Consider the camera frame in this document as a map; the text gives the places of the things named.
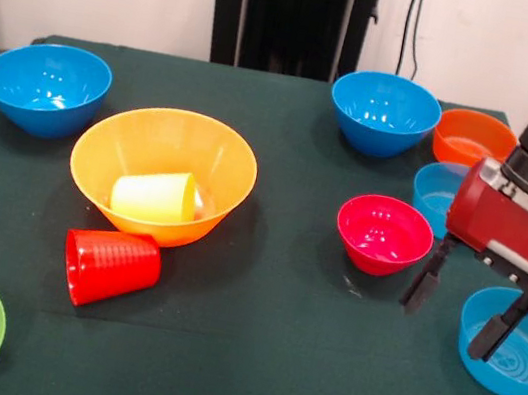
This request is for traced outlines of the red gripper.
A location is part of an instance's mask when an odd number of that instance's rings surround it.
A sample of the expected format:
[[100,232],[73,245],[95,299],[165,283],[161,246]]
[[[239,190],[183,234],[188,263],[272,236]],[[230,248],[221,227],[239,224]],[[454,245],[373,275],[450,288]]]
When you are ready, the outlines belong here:
[[[485,157],[469,169],[448,211],[446,226],[448,233],[401,297],[406,314],[414,314],[434,293],[458,239],[483,258],[487,250],[494,253],[513,266],[516,276],[528,276],[528,193],[503,175],[497,160]],[[488,362],[526,316],[528,291],[522,291],[472,339],[467,351],[470,359]]]

